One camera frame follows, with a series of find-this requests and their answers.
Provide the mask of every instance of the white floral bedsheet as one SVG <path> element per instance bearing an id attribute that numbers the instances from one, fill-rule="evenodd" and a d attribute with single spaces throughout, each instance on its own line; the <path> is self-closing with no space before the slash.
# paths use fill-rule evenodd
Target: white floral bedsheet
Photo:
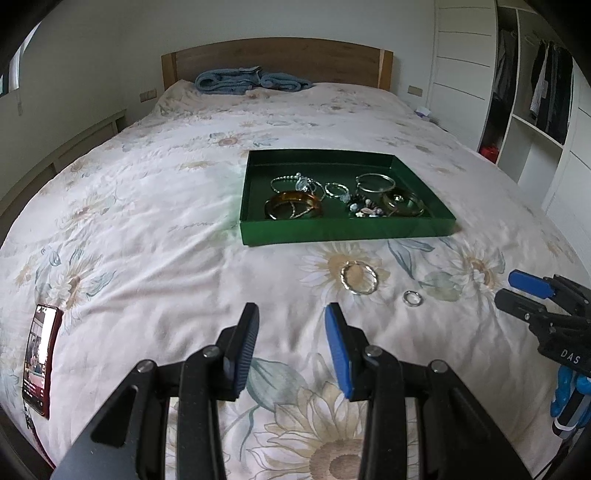
<path id="1" fill-rule="evenodd" d="M 245 247 L 242 181 L 248 151 L 258 148 L 396 154 L 456 215 L 458 232 Z M 376 268 L 375 294 L 342 288 L 347 260 Z M 525 323 L 492 304 L 514 268 L 588 284 L 562 235 L 504 173 L 394 95 L 327 83 L 202 96 L 179 82 L 151 115 L 49 182 L 12 227 L 0 249 L 0 403 L 26 432 L 20 385 L 37 302 L 65 311 L 51 418 L 35 422 L 57 463 L 140 359 L 187 358 L 253 301 L 261 330 L 248 386 L 220 405 L 230 480 L 355 478 L 365 406 L 338 390 L 322 321 L 324 306 L 338 301 L 399 359 L 445 359 L 537 473 L 559 443 L 548 415 L 556 365 L 536 353 Z M 404 305 L 409 289 L 423 294 L 422 306 Z M 175 448 L 171 429 L 170 478 Z"/>

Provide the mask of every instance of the blue towel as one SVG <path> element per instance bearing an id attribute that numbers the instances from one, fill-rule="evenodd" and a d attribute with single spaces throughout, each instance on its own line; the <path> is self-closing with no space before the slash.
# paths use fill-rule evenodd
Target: blue towel
<path id="1" fill-rule="evenodd" d="M 203 72 L 195 80 L 195 87 L 202 93 L 244 95 L 261 84 L 260 67 L 249 69 L 218 69 Z"/>
<path id="2" fill-rule="evenodd" d="M 261 75 L 261 86 L 282 92 L 299 92 L 310 88 L 312 82 L 288 73 L 264 73 Z"/>
<path id="3" fill-rule="evenodd" d="M 312 87 L 309 80 L 299 79 L 288 73 L 264 73 L 260 67 L 248 69 L 217 69 L 201 73 L 195 87 L 202 93 L 244 95 L 247 90 L 264 87 L 282 92 L 299 92 Z"/>

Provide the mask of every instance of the white wall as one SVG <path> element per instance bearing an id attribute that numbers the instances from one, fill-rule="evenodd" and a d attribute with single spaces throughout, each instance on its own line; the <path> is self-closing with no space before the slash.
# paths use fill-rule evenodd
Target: white wall
<path id="1" fill-rule="evenodd" d="M 121 80 L 127 118 L 150 112 L 139 94 L 163 92 L 161 55 L 251 37 L 314 37 L 394 52 L 392 91 L 416 107 L 427 99 L 433 59 L 434 0 L 145 0 L 124 33 Z M 409 85 L 423 89 L 419 98 Z"/>
<path id="2" fill-rule="evenodd" d="M 126 17 L 114 14 L 117 3 L 64 0 L 33 36 L 20 88 L 0 98 L 0 198 L 57 147 L 123 108 L 115 52 Z"/>

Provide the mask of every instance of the wardrobe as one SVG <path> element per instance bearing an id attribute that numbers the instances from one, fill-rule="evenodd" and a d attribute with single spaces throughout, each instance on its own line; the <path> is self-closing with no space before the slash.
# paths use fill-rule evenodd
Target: wardrobe
<path id="1" fill-rule="evenodd" d="M 564 47 L 545 19 L 523 0 L 436 0 L 436 14 L 427 99 L 433 121 L 472 150 L 495 147 L 496 165 L 519 185 L 532 207 L 545 211 L 591 273 L 588 82 L 568 54 L 572 72 L 568 70 L 570 78 L 562 87 L 570 95 L 561 116 L 562 133 L 557 135 L 530 111 L 540 45 Z M 512 71 L 512 85 L 499 88 L 499 55 L 511 48 L 507 71 Z"/>

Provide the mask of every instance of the wooden headboard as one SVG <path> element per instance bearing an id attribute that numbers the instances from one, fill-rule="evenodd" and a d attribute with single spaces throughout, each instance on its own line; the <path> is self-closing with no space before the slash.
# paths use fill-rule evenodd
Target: wooden headboard
<path id="1" fill-rule="evenodd" d="M 391 51 L 319 38 L 247 38 L 211 43 L 162 56 L 167 89 L 179 80 L 194 82 L 212 69 L 261 66 L 312 82 L 353 83 L 390 90 Z"/>

